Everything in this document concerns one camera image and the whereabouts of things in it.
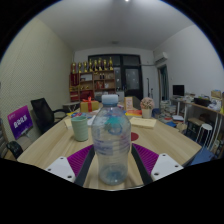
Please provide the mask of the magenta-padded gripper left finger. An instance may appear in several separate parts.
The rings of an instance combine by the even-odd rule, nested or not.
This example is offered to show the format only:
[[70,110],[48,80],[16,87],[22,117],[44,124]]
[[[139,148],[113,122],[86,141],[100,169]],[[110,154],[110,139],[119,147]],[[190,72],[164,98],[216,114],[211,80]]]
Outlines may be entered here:
[[46,168],[46,171],[78,186],[83,186],[94,155],[94,147],[90,145],[69,157],[57,158]]

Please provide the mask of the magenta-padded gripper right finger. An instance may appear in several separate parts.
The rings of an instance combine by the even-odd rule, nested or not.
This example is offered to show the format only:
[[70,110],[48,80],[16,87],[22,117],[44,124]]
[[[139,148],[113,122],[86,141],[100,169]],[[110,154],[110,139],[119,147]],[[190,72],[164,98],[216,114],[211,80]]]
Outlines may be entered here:
[[168,154],[156,154],[135,143],[132,144],[131,153],[135,159],[144,185],[182,169],[182,166]]

